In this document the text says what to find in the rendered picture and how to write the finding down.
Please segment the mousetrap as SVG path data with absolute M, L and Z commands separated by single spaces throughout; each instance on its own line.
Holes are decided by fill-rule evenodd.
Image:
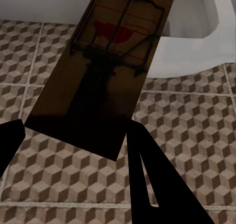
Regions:
M 174 0 L 91 0 L 24 126 L 112 161 Z

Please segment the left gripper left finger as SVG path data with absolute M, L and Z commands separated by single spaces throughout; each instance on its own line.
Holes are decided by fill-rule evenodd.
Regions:
M 0 124 L 0 178 L 26 137 L 23 121 Z

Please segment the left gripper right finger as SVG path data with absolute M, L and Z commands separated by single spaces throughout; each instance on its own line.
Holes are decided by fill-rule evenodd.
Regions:
M 127 119 L 126 136 L 132 224 L 215 224 L 143 124 Z M 141 157 L 159 207 L 150 204 Z

